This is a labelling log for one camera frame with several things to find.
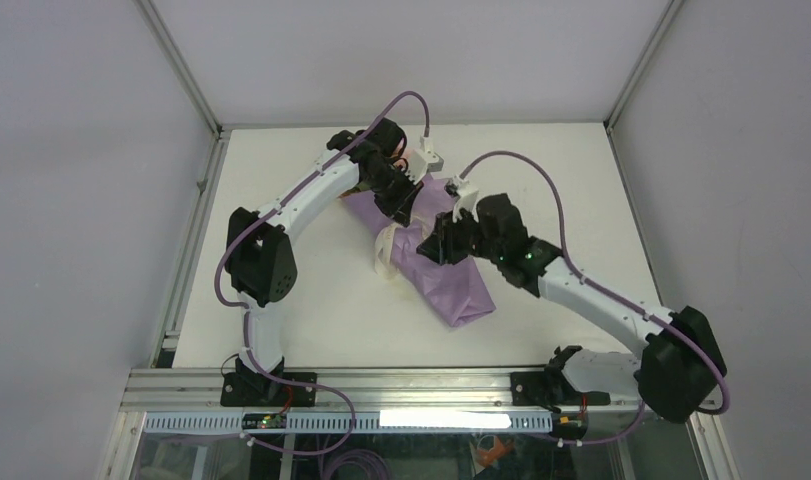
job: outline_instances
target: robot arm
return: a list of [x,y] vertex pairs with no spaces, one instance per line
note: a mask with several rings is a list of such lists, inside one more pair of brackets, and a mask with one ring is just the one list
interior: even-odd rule
[[[229,221],[229,245],[253,223],[260,223],[260,227],[240,241],[225,266],[240,300],[250,305],[250,348],[259,364],[273,375],[280,376],[283,366],[280,343],[283,317],[278,301],[296,282],[291,244],[302,230],[329,203],[356,185],[374,192],[375,203],[382,213],[407,225],[423,176],[439,170],[443,164],[428,139],[422,139],[420,148],[409,157],[408,166],[396,167],[394,154],[404,148],[404,133],[387,120],[352,148],[348,156],[331,163],[338,150],[352,143],[355,136],[343,131],[332,137],[328,150],[304,180],[258,211],[237,209]],[[478,189],[458,178],[450,182],[447,191],[457,198],[456,205],[452,211],[438,215],[434,230],[418,248],[419,253],[441,265],[458,263],[470,255],[488,259],[511,285],[575,311],[631,352],[602,354],[578,347],[556,352],[550,366],[558,365],[561,381],[571,388],[578,392],[640,393],[662,417],[684,422],[717,381],[707,363],[679,335],[695,343],[725,375],[725,364],[702,313],[690,307],[679,313],[662,306],[640,307],[639,303],[586,279],[560,248],[529,236],[519,210],[505,194],[477,202]],[[664,320],[660,319],[667,319],[667,329],[662,329],[659,323]],[[240,354],[240,363],[247,367],[254,364],[245,349]],[[265,396],[274,395],[271,384],[268,392]]]
[[[255,357],[264,369],[276,375],[283,366],[280,332],[284,316],[278,302],[290,293],[296,282],[298,272],[292,244],[305,227],[338,196],[359,183],[375,193],[375,203],[385,215],[408,225],[411,206],[422,188],[422,177],[442,165],[440,157],[426,151],[430,142],[423,139],[421,148],[409,158],[406,169],[394,166],[393,154],[404,145],[404,132],[384,119],[364,142],[323,169],[360,133],[338,133],[328,142],[328,150],[314,163],[304,180],[256,211],[238,208],[229,219],[227,245],[250,225],[269,215],[266,223],[232,252],[226,270],[239,300],[250,305],[248,336]],[[244,349],[239,356],[244,365],[252,368],[249,353]]]
[[[632,302],[587,279],[584,273],[580,275],[562,249],[528,234],[520,211],[506,194],[476,203],[478,189],[460,178],[447,185],[447,192],[457,197],[455,210],[437,216],[432,234],[417,248],[420,254],[441,265],[458,263],[467,256],[485,258],[511,285],[578,313],[631,352],[557,352],[561,373],[576,391],[640,393],[662,417],[686,421],[717,381],[683,341],[653,321],[660,319],[696,343],[725,375],[711,327],[699,311],[685,307],[676,313]],[[472,213],[473,206],[478,218]]]

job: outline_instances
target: purple bag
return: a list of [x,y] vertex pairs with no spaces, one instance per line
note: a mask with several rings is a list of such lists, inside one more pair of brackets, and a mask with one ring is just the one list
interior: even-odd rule
[[435,216],[455,205],[444,190],[446,180],[426,175],[423,184],[408,227],[382,215],[372,192],[349,195],[343,202],[376,236],[376,271],[390,278],[398,269],[449,326],[460,327],[493,312],[496,305],[472,258],[440,266],[417,253],[434,228]]

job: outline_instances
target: purple cable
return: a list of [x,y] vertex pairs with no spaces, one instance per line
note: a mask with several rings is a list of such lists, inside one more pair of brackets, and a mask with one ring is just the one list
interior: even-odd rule
[[[323,442],[323,447],[328,445],[329,436]],[[315,436],[317,448],[320,448],[320,436]],[[324,457],[317,457],[317,466],[320,470],[321,480],[330,480],[340,467],[344,465],[355,465],[363,470],[364,474],[369,480],[388,480],[390,478],[390,470],[387,467],[384,459],[372,450],[356,449],[349,450],[340,456],[335,457],[328,465],[324,466]]]
[[[428,107],[428,104],[426,103],[426,100],[419,93],[413,92],[413,91],[410,91],[410,90],[405,91],[405,92],[402,92],[399,95],[397,95],[393,100],[391,100],[390,103],[387,104],[387,106],[372,121],[372,123],[370,123],[370,125],[366,128],[366,130],[364,130],[363,133],[361,133],[360,135],[355,137],[355,139],[352,140],[352,142],[349,145],[347,145],[343,150],[336,153],[333,157],[331,157],[331,159],[329,159],[326,163],[324,163],[323,167],[322,167],[322,170],[325,170],[328,167],[330,167],[332,164],[334,164],[336,161],[338,161],[341,157],[343,157],[343,155],[345,155],[346,153],[351,151],[353,148],[355,148],[356,145],[361,143],[367,137],[367,135],[369,135],[370,132],[379,124],[379,122],[382,121],[382,119],[385,117],[385,115],[387,115],[388,112],[390,112],[390,110],[392,110],[393,107],[396,106],[397,103],[399,103],[400,100],[402,100],[405,97],[409,97],[409,96],[410,97],[415,97],[417,100],[420,101],[420,104],[422,104],[422,106],[423,106],[423,111],[425,112],[425,116],[426,116],[426,126],[425,126],[425,129],[424,129],[424,134],[425,134],[426,137],[428,137],[429,136],[429,123],[430,123],[429,122],[429,107]],[[290,193],[288,193],[284,197],[284,199],[280,202],[281,206],[282,207],[286,206],[287,203],[289,203],[290,200],[293,199],[293,197],[295,197],[300,191],[302,191],[302,189],[304,189],[306,186],[308,186],[308,184],[311,183],[311,181],[314,180],[314,178],[316,178],[319,174],[320,174],[319,171],[315,171],[312,174],[308,175],[308,177],[306,177],[304,180],[299,182],[299,184],[296,185],[296,187],[293,190],[291,190]],[[275,214],[276,214],[275,210],[270,210],[269,212],[264,214],[261,218],[259,218],[254,223],[249,225],[245,230],[243,230],[243,232],[241,232],[240,235],[238,235],[237,238],[235,238],[234,241],[232,241],[231,244],[229,244],[228,248],[225,249],[225,253],[223,253],[222,258],[220,258],[220,261],[217,264],[217,271],[214,274],[214,292],[216,293],[217,299],[223,305],[225,305],[227,307],[241,307],[241,308],[246,310],[246,313],[243,315],[243,346],[248,349],[248,351],[249,351],[249,360],[252,362],[252,366],[255,368],[255,370],[258,371],[258,373],[260,373],[261,375],[263,375],[265,378],[267,378],[270,381],[273,381],[273,382],[276,382],[276,383],[281,383],[283,385],[290,385],[290,386],[294,386],[294,387],[311,387],[311,388],[316,388],[316,389],[319,389],[319,390],[325,390],[327,392],[331,392],[331,393],[337,395],[338,397],[342,398],[343,401],[346,402],[346,405],[349,406],[349,412],[350,412],[350,414],[352,416],[352,421],[349,423],[349,428],[346,430],[346,433],[343,436],[343,438],[341,438],[337,443],[335,443],[331,447],[324,448],[323,450],[304,452],[304,451],[297,451],[297,450],[291,450],[291,449],[282,448],[282,447],[279,447],[277,445],[272,445],[272,444],[263,442],[261,440],[258,440],[256,438],[254,438],[254,437],[252,437],[252,441],[257,445],[260,445],[260,446],[262,446],[264,448],[268,448],[270,450],[274,450],[274,451],[280,452],[280,453],[290,453],[290,454],[293,454],[293,455],[296,455],[296,456],[324,455],[324,454],[326,454],[328,452],[331,452],[331,451],[335,450],[339,446],[343,445],[343,443],[346,441],[346,439],[349,438],[349,435],[352,434],[352,430],[355,428],[355,424],[357,423],[357,418],[355,416],[355,405],[352,404],[352,402],[349,400],[349,397],[347,397],[346,394],[344,394],[343,392],[341,392],[340,390],[337,390],[335,388],[326,387],[325,385],[319,385],[319,384],[316,384],[316,383],[295,382],[295,381],[292,381],[292,380],[285,380],[283,378],[276,377],[275,375],[272,375],[269,372],[267,372],[266,369],[264,369],[258,363],[258,360],[255,358],[255,355],[252,353],[252,347],[251,347],[250,341],[249,341],[249,321],[250,321],[249,320],[249,308],[250,308],[249,304],[247,304],[246,302],[239,302],[239,301],[238,302],[232,302],[232,301],[228,300],[225,297],[225,295],[223,295],[222,288],[220,286],[220,276],[222,275],[222,271],[225,268],[226,262],[228,262],[228,259],[231,257],[231,254],[234,252],[234,250],[237,248],[237,246],[240,245],[240,243],[243,242],[247,237],[249,237],[249,235],[251,235],[252,232],[257,230],[258,227],[263,225],[267,220],[272,218],[273,215],[275,215]]]
[[[567,262],[567,266],[570,268],[570,271],[572,271],[574,275],[576,275],[577,277],[582,279],[582,281],[584,283],[586,283],[587,285],[590,285],[591,288],[597,290],[598,292],[600,292],[603,295],[611,298],[612,300],[614,300],[617,303],[625,306],[626,308],[629,308],[633,312],[638,313],[640,315],[644,315],[645,310],[644,310],[643,307],[641,307],[640,305],[635,304],[634,302],[632,302],[628,298],[620,295],[617,292],[614,292],[614,291],[610,290],[609,288],[605,287],[604,285],[602,285],[602,284],[592,280],[591,278],[585,276],[584,274],[582,274],[581,270],[576,266],[576,264],[573,263],[573,260],[570,258],[570,252],[567,250],[567,231],[566,231],[565,224],[564,224],[564,206],[561,203],[561,196],[558,195],[558,188],[555,186],[555,182],[552,181],[552,178],[549,176],[548,173],[546,173],[546,171],[540,165],[538,165],[532,159],[526,157],[525,155],[521,155],[521,154],[516,153],[516,152],[510,152],[510,151],[507,151],[507,150],[496,150],[496,151],[493,151],[493,152],[485,153],[484,155],[480,156],[479,158],[473,160],[469,165],[467,165],[467,168],[465,168],[464,171],[461,172],[460,177],[461,178],[466,178],[467,175],[469,175],[470,172],[476,167],[476,165],[478,165],[479,163],[481,163],[482,161],[484,161],[487,158],[500,156],[500,155],[509,156],[509,157],[512,157],[512,158],[516,158],[517,160],[522,160],[523,162],[526,162],[527,164],[529,164],[529,166],[531,166],[532,168],[537,170],[537,172],[541,175],[541,177],[543,177],[543,179],[546,180],[546,183],[549,184],[549,188],[552,190],[552,196],[555,197],[555,205],[556,205],[556,207],[558,209],[558,232],[559,232],[559,237],[560,237],[560,241],[561,241],[561,249],[564,251],[564,261]],[[667,321],[659,318],[657,315],[650,315],[649,319],[652,320],[653,323],[655,323],[656,325],[658,325],[662,329],[666,330],[667,332],[669,332],[670,334],[672,334],[673,336],[678,338],[679,341],[681,341],[685,345],[687,345],[688,348],[690,348],[700,358],[700,360],[702,360],[702,362],[705,364],[705,366],[708,367],[708,369],[711,371],[711,374],[714,375],[714,380],[720,386],[720,394],[722,396],[720,408],[717,408],[717,409],[714,409],[714,410],[709,410],[709,409],[700,407],[700,408],[697,408],[697,411],[700,412],[700,413],[705,413],[705,414],[709,414],[709,415],[720,415],[720,414],[726,412],[729,409],[729,404],[730,404],[729,387],[728,387],[728,385],[726,385],[726,380],[723,378],[723,374],[720,372],[720,369],[717,368],[717,365],[714,364],[714,362],[711,360],[711,358],[704,351],[702,351],[702,349],[699,348],[699,346],[696,343],[694,343],[693,340],[688,338],[684,333],[680,332],[675,327],[671,326]],[[604,439],[604,440],[607,440],[607,441],[617,440],[617,439],[622,438],[623,436],[625,436],[624,435],[625,433],[630,432],[631,431],[630,429],[634,429],[635,427],[637,427],[637,424],[640,423],[640,418],[642,416],[643,409],[644,409],[644,404],[643,404],[643,402],[641,402],[640,408],[638,409],[638,416],[636,417],[635,421],[632,422],[632,424],[629,425],[629,427],[627,427],[626,430],[624,430],[621,434],[615,435],[611,439]]]

